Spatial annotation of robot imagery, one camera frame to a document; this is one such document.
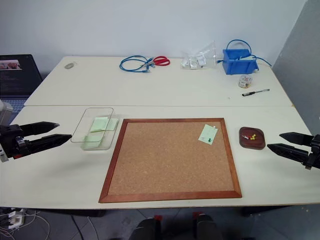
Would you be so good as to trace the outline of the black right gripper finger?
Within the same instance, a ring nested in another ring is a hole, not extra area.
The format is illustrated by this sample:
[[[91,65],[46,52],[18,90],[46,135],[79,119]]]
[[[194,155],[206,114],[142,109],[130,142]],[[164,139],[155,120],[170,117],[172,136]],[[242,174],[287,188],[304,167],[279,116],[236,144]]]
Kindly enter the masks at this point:
[[[276,155],[299,162],[306,163],[309,152],[283,143],[268,144],[267,147]]]
[[[279,136],[290,143],[308,147],[311,146],[311,142],[313,140],[312,135],[302,134],[298,132],[281,133]]]

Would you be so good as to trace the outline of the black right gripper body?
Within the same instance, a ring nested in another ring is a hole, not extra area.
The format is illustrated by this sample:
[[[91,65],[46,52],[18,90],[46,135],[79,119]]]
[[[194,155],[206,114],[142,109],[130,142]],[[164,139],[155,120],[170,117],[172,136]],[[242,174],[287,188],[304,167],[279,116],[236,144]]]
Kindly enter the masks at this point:
[[[311,153],[308,155],[305,163],[305,169],[311,170],[311,168],[320,168],[320,135],[317,134],[312,137],[309,146],[311,147]]]

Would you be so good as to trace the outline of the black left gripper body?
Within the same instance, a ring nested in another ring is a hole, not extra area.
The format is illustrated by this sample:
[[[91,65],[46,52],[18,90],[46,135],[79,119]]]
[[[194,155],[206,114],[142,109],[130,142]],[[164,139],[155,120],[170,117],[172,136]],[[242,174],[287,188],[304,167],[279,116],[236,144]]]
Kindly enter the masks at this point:
[[[26,125],[0,126],[0,156],[6,158],[21,158],[30,154],[27,142],[24,140]]]

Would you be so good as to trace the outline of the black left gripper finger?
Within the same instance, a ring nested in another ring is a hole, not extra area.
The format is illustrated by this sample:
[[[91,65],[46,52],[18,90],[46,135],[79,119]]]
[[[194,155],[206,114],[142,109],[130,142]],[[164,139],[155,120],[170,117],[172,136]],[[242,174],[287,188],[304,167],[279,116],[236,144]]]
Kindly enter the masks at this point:
[[[30,153],[38,153],[61,146],[71,138],[71,134],[52,134],[36,140],[26,140],[26,146]]]
[[[59,126],[60,126],[59,123],[41,121],[41,122],[20,125],[19,127],[23,131],[23,136],[28,137],[28,136],[34,136],[34,135],[50,132],[51,130]]]

